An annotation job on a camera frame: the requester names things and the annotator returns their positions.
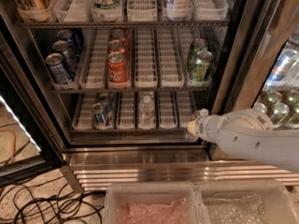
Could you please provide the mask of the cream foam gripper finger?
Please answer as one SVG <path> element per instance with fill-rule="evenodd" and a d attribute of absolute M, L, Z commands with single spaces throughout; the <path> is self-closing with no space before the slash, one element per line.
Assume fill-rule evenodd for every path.
<path fill-rule="evenodd" d="M 190 121 L 187 125 L 187 130 L 191 134 L 196 134 L 196 121 Z"/>

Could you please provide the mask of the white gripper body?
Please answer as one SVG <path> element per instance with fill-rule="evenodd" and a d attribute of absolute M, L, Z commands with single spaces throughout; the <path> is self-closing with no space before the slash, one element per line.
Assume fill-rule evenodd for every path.
<path fill-rule="evenodd" d="M 226 121 L 226 117 L 218 115 L 200 117 L 196 120 L 195 130 L 202 140 L 215 143 L 218 130 L 225 124 Z"/>

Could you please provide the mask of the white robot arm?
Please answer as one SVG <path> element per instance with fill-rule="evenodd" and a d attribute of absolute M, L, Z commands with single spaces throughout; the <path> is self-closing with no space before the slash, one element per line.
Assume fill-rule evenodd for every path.
<path fill-rule="evenodd" d="M 230 157 L 299 173 L 298 131 L 275 131 L 270 118 L 260 110 L 247 108 L 220 116 L 201 109 L 199 116 L 188 122 L 187 130 L 216 144 Z"/>

